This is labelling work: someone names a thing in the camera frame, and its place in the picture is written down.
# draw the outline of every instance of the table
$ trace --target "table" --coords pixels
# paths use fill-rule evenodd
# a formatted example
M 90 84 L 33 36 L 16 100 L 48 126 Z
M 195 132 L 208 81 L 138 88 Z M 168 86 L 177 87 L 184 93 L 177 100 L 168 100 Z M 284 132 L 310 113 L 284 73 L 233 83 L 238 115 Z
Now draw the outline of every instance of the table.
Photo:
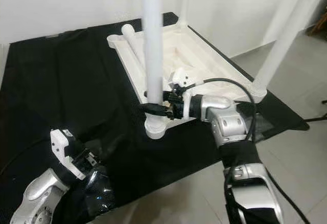
M 165 13 L 163 24 L 177 19 Z M 110 154 L 105 166 L 118 207 L 219 161 L 209 124 L 182 124 L 157 141 L 146 136 L 145 115 L 137 109 L 132 85 L 106 41 L 108 35 L 121 34 L 126 23 L 141 30 L 141 20 L 135 19 L 11 44 L 0 91 L 1 167 L 31 143 L 45 141 L 23 153 L 0 179 L 1 223 L 9 221 L 27 184 L 56 160 L 49 143 L 52 128 L 69 128 L 77 137 L 93 128 L 88 135 L 101 138 Z M 250 105 L 240 104 L 239 109 L 250 115 Z M 287 129 L 309 129 L 271 92 L 258 104 L 258 111 L 270 125 L 258 128 L 262 139 Z M 82 200 L 80 184 L 60 202 L 54 223 L 89 221 Z

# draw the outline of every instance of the gray tile floor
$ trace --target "gray tile floor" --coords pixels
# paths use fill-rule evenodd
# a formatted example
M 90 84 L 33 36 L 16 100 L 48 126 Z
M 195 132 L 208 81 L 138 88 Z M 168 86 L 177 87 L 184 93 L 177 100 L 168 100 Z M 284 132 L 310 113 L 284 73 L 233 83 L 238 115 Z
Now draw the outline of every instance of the gray tile floor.
M 271 45 L 235 57 L 251 75 L 259 70 Z M 327 105 L 327 41 L 300 35 L 269 89 L 304 118 L 323 115 Z M 327 122 L 309 131 L 286 131 L 260 142 L 262 161 L 312 223 L 327 223 Z M 222 164 L 216 163 L 92 223 L 228 223 L 224 207 Z M 301 223 L 279 195 L 286 224 Z

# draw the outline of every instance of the black cable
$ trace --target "black cable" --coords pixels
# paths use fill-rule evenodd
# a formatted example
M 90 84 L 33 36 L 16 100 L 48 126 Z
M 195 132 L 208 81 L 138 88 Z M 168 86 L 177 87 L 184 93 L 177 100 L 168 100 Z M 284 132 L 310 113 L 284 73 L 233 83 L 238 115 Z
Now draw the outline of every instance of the black cable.
M 217 82 L 217 81 L 220 81 L 220 82 L 229 82 L 229 83 L 232 83 L 236 86 L 238 86 L 240 89 L 242 89 L 244 91 L 244 93 L 248 96 L 248 98 L 250 99 L 252 105 L 253 105 L 253 111 L 252 111 L 252 121 L 251 121 L 251 124 L 250 124 L 250 127 L 249 127 L 249 131 L 245 137 L 245 140 L 249 140 L 250 139 L 250 136 L 252 135 L 252 141 L 255 143 L 255 123 L 256 123 L 256 105 L 255 105 L 255 102 L 254 102 L 254 99 L 252 97 L 252 95 L 250 94 L 250 92 L 240 83 L 234 81 L 234 80 L 231 80 L 231 79 L 228 79 L 228 78 L 209 78 L 209 79 L 205 79 L 203 82 L 204 83 L 208 83 L 208 82 Z M 190 88 L 193 88 L 195 87 L 195 83 L 187 86 L 184 88 L 184 90 L 188 90 Z
M 281 193 L 281 195 L 290 203 L 290 205 L 294 208 L 294 210 L 298 213 L 298 215 L 301 217 L 303 222 L 305 224 L 310 224 L 309 220 L 306 218 L 306 216 L 303 214 L 303 212 L 300 210 L 300 208 L 295 204 L 295 202 L 286 194 L 286 192 L 283 191 L 283 189 L 279 186 L 277 181 L 274 179 L 274 177 L 270 174 L 269 170 L 266 168 L 266 171 L 268 173 L 269 178 L 274 183 L 278 191 Z
M 1 169 L 0 171 L 0 178 L 2 177 L 3 173 L 6 171 L 6 169 L 19 157 L 21 156 L 24 152 L 28 151 L 29 149 L 31 149 L 32 147 L 36 146 L 37 144 L 44 142 L 44 141 L 48 141 L 49 139 L 39 139 L 36 140 L 34 142 L 32 142 L 29 146 L 27 146 L 26 148 L 24 148 L 22 151 L 20 151 L 19 153 L 17 153 L 14 157 L 12 157 L 5 165 L 4 167 Z
M 327 120 L 327 113 L 319 118 L 305 119 L 305 122 L 309 123 L 309 122 L 324 121 L 324 120 Z

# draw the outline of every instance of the white pipe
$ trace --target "white pipe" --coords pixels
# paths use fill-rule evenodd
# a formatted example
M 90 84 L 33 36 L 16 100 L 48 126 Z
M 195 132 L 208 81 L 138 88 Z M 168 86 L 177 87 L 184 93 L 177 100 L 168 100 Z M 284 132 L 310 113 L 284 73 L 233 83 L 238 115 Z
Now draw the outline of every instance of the white pipe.
M 133 53 L 137 57 L 140 65 L 145 68 L 145 63 L 144 63 L 144 51 L 142 49 L 142 46 L 139 44 L 135 37 L 135 30 L 133 26 L 130 24 L 125 24 L 122 27 L 122 33 L 124 38 L 127 40 L 128 44 L 132 48 Z
M 251 92 L 261 95 L 265 94 L 266 88 L 277 71 L 280 63 L 284 59 L 297 33 L 304 24 L 310 19 L 318 0 L 298 0 L 293 12 L 291 13 L 282 33 L 276 40 L 265 63 L 259 70 L 251 86 Z
M 189 6 L 189 0 L 181 1 L 180 14 L 177 22 L 181 27 L 188 26 L 188 21 L 187 21 L 188 6 Z
M 162 15 L 161 0 L 142 0 L 145 64 L 148 102 L 162 104 Z M 159 139 L 165 134 L 166 124 L 162 117 L 147 115 L 147 135 Z

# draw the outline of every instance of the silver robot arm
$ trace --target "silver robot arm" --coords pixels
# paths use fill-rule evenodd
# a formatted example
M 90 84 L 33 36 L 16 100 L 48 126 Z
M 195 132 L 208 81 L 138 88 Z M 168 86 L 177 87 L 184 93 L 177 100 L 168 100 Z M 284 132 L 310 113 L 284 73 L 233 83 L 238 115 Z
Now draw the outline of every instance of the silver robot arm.
M 191 97 L 183 91 L 183 87 L 174 86 L 171 92 L 163 92 L 163 99 L 169 106 L 148 103 L 142 104 L 141 109 L 170 119 L 190 117 L 211 124 L 225 168 L 225 199 L 230 223 L 283 224 L 273 183 L 260 161 L 255 143 L 247 139 L 248 128 L 236 104 L 226 97 Z
M 283 214 L 272 187 L 273 182 L 259 159 L 255 144 L 244 141 L 248 131 L 241 114 L 236 110 L 236 104 L 224 97 L 198 96 L 193 99 L 193 102 L 200 103 L 200 119 L 211 124 L 222 155 L 225 176 L 235 157 L 241 157 L 241 164 L 233 167 L 232 180 L 225 193 L 230 222 L 246 224 L 255 221 L 255 217 L 235 206 L 238 203 L 255 215 L 262 216 L 263 220 L 268 219 L 269 223 L 283 224 Z
M 10 224 L 50 224 L 62 196 L 97 164 L 94 155 L 67 129 L 52 130 L 50 135 L 52 152 L 58 163 L 26 187 Z

